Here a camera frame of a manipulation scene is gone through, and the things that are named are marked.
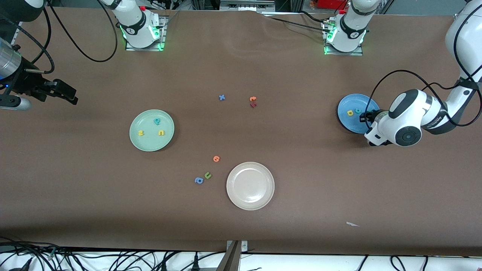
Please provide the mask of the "silver metal box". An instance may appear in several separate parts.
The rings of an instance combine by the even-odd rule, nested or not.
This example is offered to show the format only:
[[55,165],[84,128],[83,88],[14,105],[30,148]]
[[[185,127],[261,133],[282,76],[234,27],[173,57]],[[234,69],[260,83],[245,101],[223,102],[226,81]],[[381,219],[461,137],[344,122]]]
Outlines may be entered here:
[[220,11],[275,12],[275,0],[220,0]]

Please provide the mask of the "green plate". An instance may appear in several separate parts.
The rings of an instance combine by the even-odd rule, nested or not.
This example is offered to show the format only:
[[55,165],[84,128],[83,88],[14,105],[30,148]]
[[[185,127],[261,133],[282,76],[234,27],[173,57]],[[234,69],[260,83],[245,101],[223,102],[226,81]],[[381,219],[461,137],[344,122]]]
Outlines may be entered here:
[[[153,120],[160,118],[160,125],[155,125]],[[138,136],[138,131],[143,130],[144,135]],[[163,137],[158,136],[158,131],[164,130]],[[129,137],[131,143],[139,150],[153,152],[167,146],[175,134],[175,124],[172,117],[163,110],[146,110],[137,115],[131,122]]]

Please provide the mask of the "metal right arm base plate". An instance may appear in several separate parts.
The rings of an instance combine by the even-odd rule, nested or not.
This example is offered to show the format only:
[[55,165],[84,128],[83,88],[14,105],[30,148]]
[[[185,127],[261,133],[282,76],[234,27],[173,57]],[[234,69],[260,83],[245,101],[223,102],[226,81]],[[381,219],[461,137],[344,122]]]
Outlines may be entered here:
[[121,25],[127,51],[163,51],[169,17],[144,12],[138,23]]

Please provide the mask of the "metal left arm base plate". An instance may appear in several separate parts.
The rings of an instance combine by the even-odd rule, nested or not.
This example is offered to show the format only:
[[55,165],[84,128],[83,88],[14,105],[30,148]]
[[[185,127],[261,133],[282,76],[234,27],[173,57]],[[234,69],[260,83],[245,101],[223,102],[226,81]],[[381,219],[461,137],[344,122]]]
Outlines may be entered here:
[[344,23],[344,19],[331,17],[321,23],[325,55],[362,56],[362,42],[366,29],[352,29]]

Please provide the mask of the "brown table cover sheet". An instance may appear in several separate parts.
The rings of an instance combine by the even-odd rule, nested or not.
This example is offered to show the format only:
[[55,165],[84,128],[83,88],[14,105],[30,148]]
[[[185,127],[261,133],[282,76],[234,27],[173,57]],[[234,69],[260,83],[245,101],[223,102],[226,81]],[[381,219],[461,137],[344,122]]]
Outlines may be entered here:
[[[324,55],[314,30],[256,12],[173,15],[164,51],[128,52],[121,38],[105,63],[82,56],[50,16],[56,69],[46,78],[79,101],[0,110],[0,235],[69,247],[221,251],[248,240],[256,253],[482,255],[482,119],[402,148],[369,146],[336,113],[396,69],[451,86],[452,16],[375,16],[363,56],[337,56]],[[146,152],[129,128],[152,109],[175,132]],[[226,190],[248,161],[275,179],[255,211]]]

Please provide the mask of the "aluminium table leg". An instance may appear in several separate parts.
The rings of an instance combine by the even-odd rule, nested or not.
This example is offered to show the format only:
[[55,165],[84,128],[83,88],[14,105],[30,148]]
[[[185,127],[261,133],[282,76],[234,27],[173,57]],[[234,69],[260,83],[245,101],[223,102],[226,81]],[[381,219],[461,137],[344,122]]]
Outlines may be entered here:
[[242,249],[242,241],[231,241],[216,271],[239,271]]

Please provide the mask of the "blue plate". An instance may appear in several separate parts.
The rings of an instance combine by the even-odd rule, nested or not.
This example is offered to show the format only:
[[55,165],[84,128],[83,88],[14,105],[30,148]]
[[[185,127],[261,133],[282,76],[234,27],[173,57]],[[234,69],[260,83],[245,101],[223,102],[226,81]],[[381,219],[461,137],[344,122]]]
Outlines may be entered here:
[[[360,122],[360,114],[355,113],[355,108],[359,108],[362,113],[380,108],[374,100],[369,100],[369,97],[364,94],[349,94],[340,100],[336,110],[339,122],[346,130],[364,134],[372,124],[366,125],[364,122]],[[348,110],[353,110],[354,115],[348,116]]]

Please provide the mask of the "beige plate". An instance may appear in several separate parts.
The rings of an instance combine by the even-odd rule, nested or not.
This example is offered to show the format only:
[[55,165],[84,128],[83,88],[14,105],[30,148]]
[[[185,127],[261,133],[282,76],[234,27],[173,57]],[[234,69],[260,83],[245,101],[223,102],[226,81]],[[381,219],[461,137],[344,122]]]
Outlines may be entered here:
[[255,211],[270,203],[275,193],[271,171],[260,163],[248,161],[236,165],[227,177],[227,195],[236,207]]

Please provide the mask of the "aluminium frame rail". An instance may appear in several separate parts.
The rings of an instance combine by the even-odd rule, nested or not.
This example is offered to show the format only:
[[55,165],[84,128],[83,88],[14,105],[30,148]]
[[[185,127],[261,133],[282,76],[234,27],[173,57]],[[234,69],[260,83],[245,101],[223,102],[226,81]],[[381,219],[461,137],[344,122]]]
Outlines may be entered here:
[[[15,22],[18,26],[22,26],[22,24],[23,24],[23,21],[19,21],[17,19],[12,19],[12,21]],[[11,44],[14,44],[17,41],[17,37],[18,37],[19,33],[20,33],[19,29],[15,28],[15,32],[13,34]]]

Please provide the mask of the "silver corner bracket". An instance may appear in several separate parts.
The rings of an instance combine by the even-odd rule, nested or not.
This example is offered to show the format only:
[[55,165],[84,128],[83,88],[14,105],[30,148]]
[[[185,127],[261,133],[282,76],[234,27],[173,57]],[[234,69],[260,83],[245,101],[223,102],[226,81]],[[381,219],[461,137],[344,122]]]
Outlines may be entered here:
[[[227,249],[229,249],[230,245],[232,244],[232,240],[227,241]],[[239,243],[241,244],[241,252],[247,252],[248,251],[248,240],[240,240]]]

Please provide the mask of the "red background object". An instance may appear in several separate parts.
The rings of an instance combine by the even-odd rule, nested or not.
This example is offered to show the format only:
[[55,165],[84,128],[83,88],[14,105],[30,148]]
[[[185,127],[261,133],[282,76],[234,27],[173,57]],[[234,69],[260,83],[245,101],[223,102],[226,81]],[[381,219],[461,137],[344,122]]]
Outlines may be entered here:
[[316,0],[316,7],[327,10],[343,9],[348,0]]

